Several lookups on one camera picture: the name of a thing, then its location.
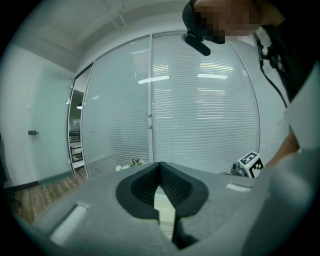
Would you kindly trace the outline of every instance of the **headset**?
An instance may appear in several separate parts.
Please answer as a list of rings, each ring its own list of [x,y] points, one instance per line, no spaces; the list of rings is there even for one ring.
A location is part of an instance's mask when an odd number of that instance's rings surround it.
[[[193,10],[193,3],[194,0],[191,0],[188,2],[188,4],[184,7],[183,13],[182,13],[182,19],[187,27],[188,31],[187,33],[184,33],[182,35],[182,40],[186,42],[189,46],[197,50],[199,53],[201,53],[204,56],[209,56],[211,54],[211,50],[209,47],[207,47],[203,41],[211,41],[216,44],[224,44],[226,42],[225,36],[219,34],[219,31],[214,31],[210,28],[208,28],[208,25],[206,22],[202,21],[202,18],[199,13],[195,12]],[[272,87],[276,90],[276,92],[281,97],[283,104],[285,108],[287,108],[287,103],[281,94],[280,90],[276,87],[276,85],[267,77],[263,66],[264,66],[264,60],[270,61],[270,65],[272,68],[276,68],[277,63],[279,61],[278,54],[276,49],[271,45],[268,47],[268,53],[265,55],[263,53],[264,46],[261,44],[261,41],[256,33],[253,33],[253,37],[255,39],[255,46],[258,51],[258,60],[260,65],[260,70],[264,77],[267,79],[267,81],[272,85]]]

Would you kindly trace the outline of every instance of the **black and white cube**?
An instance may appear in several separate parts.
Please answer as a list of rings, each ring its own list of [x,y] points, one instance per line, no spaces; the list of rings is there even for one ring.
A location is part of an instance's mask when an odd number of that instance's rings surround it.
[[[264,164],[261,161],[260,154],[250,152],[239,160],[240,166],[245,170],[250,178],[257,178]]]

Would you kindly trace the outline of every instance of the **window blinds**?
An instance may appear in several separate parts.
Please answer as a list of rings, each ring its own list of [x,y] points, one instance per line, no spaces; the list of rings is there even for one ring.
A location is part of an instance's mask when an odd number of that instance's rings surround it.
[[[261,73],[256,49],[242,41],[232,42],[232,45],[241,57],[254,88],[260,118],[259,153],[264,164],[267,164],[289,132],[289,126],[284,121],[285,105],[276,90]],[[263,69],[288,102],[286,90],[277,71],[271,68],[268,61],[264,61]]]
[[[149,161],[148,59],[149,37],[106,53],[92,68],[82,112],[90,178],[115,172],[132,158]]]
[[[228,42],[207,46],[205,57],[181,35],[153,38],[153,152],[155,161],[220,173],[258,150],[259,117],[235,50]]]

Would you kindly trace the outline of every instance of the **ceiling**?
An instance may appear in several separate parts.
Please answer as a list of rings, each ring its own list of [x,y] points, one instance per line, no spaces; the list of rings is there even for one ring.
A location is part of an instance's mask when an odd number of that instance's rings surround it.
[[[12,43],[74,72],[84,53],[101,38],[148,16],[182,13],[187,1],[44,0]]]

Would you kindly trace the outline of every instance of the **door handle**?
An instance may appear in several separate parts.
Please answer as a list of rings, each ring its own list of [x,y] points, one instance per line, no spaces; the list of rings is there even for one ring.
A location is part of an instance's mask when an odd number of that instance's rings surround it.
[[[39,132],[37,132],[36,130],[28,130],[28,135],[37,135],[39,134]]]

